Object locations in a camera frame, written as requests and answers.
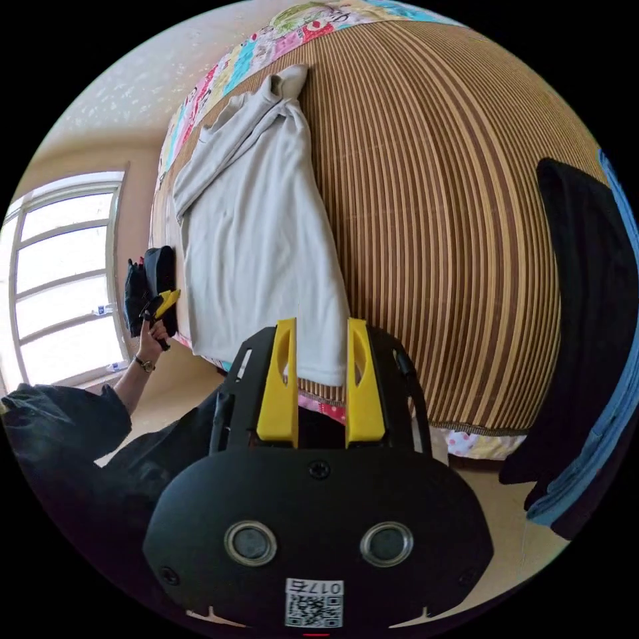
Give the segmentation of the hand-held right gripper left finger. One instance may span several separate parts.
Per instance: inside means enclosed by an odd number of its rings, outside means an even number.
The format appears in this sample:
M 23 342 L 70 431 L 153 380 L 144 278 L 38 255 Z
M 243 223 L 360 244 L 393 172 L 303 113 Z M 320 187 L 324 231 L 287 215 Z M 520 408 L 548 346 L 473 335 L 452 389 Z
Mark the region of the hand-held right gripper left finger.
M 296 344 L 296 318 L 278 322 L 256 427 L 266 444 L 298 446 Z

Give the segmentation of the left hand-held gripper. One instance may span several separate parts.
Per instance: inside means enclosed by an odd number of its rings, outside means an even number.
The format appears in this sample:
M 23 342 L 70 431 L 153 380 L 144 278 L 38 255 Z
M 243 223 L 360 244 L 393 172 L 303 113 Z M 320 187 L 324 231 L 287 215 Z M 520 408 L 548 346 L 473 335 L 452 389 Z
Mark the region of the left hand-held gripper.
M 139 337 L 142 322 L 162 320 L 169 337 L 178 331 L 176 254 L 172 247 L 149 248 L 139 260 L 128 260 L 124 285 L 124 319 L 131 337 Z

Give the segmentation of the person's left hand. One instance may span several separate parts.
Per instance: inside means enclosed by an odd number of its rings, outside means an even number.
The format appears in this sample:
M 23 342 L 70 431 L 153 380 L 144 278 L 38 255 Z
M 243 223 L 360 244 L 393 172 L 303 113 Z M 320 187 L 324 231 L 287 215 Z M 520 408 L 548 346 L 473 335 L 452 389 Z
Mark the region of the person's left hand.
M 136 358 L 154 367 L 164 353 L 161 342 L 168 340 L 168 333 L 162 320 L 153 324 L 144 320 L 140 331 Z

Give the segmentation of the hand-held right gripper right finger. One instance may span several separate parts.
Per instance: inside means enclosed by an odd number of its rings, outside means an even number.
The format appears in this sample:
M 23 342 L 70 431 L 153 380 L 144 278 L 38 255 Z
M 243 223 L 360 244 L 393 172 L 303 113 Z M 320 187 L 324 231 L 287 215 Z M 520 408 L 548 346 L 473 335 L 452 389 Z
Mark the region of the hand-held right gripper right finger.
M 385 435 L 373 350 L 364 320 L 347 323 L 345 445 L 377 444 Z

